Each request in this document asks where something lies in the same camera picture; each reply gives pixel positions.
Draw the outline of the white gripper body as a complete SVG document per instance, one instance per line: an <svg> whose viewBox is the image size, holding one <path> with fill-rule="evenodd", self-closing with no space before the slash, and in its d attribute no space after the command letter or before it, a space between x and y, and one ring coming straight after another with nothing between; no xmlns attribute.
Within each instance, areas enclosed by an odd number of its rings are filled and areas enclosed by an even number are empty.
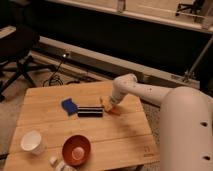
<svg viewBox="0 0 213 171"><path fill-rule="evenodd" d="M126 92L124 91L121 91L120 89L118 88L113 88L112 89L112 93L111 95L109 96L109 102L115 106L117 104L119 104L123 99L124 97L127 95Z"/></svg>

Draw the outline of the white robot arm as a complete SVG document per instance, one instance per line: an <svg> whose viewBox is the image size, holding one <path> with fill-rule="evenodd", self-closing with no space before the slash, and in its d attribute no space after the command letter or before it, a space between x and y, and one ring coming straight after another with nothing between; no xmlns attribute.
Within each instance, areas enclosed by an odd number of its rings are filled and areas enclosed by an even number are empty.
<svg viewBox="0 0 213 171"><path fill-rule="evenodd" d="M110 103L127 94L160 107L160 171L213 171L213 98L187 86L141 84L134 74L113 80Z"/></svg>

